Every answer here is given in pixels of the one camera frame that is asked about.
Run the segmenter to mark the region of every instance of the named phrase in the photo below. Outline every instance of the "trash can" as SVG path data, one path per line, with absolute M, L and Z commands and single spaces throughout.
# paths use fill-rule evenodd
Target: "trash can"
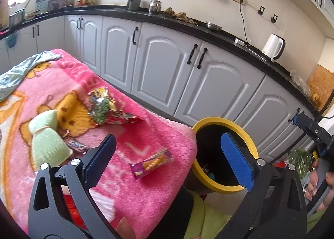
M 193 130 L 197 155 L 184 182 L 185 187 L 199 195 L 212 192 L 232 194 L 243 190 L 221 150 L 220 139 L 223 133 L 230 132 L 238 144 L 248 148 L 257 159 L 258 151 L 249 135 L 234 122 L 221 117 L 204 118 L 193 126 Z M 202 167 L 213 174 L 215 180 L 208 177 Z

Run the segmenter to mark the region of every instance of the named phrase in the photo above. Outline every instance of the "finger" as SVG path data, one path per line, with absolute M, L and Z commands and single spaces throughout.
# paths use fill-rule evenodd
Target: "finger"
M 310 192 L 312 196 L 314 196 L 317 192 L 317 189 L 312 185 L 311 182 L 307 185 L 307 190 Z
M 135 231 L 125 217 L 118 223 L 116 231 L 123 239 L 136 239 Z
M 317 187 L 319 181 L 318 173 L 314 170 L 310 175 L 310 182 L 314 187 Z
M 334 197 L 334 189 L 332 188 L 324 199 L 324 205 L 328 206 L 332 202 L 333 197 Z
M 324 202 L 322 202 L 320 203 L 319 207 L 316 209 L 316 212 L 322 211 L 325 208 L 326 208 L 326 205 L 324 204 Z
M 305 192 L 305 197 L 309 200 L 309 201 L 312 201 L 312 195 L 310 194 L 310 192 L 307 190 L 306 192 Z
M 316 169 L 318 167 L 318 164 L 319 164 L 319 158 L 315 160 L 315 162 L 312 164 L 312 167 Z
M 327 172 L 326 173 L 326 182 L 331 187 L 334 187 L 334 172 Z

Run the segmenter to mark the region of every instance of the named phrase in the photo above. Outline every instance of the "floor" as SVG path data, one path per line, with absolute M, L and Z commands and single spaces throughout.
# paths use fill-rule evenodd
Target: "floor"
M 229 195 L 214 192 L 208 194 L 204 202 L 224 214 L 233 215 L 246 194 L 246 189 Z

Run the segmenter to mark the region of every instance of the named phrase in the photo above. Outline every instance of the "metal screw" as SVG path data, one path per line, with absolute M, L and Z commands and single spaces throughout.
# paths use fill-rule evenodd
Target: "metal screw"
M 48 163 L 41 164 L 41 170 L 47 169 L 48 166 Z
M 72 161 L 71 161 L 71 165 L 73 165 L 73 166 L 76 166 L 76 165 L 78 165 L 80 163 L 80 159 L 78 159 L 78 158 L 74 158 Z
M 288 168 L 290 170 L 295 170 L 296 169 L 296 167 L 293 164 L 288 164 Z
M 258 159 L 257 161 L 257 164 L 259 165 L 259 166 L 264 166 L 265 164 L 266 164 L 266 162 L 265 162 L 265 160 L 263 160 L 263 159 Z

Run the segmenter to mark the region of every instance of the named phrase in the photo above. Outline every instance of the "metal bowl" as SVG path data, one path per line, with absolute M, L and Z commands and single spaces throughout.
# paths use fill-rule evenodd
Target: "metal bowl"
M 215 25 L 214 23 L 206 22 L 207 28 L 209 28 L 212 31 L 220 31 L 221 27 L 218 25 Z

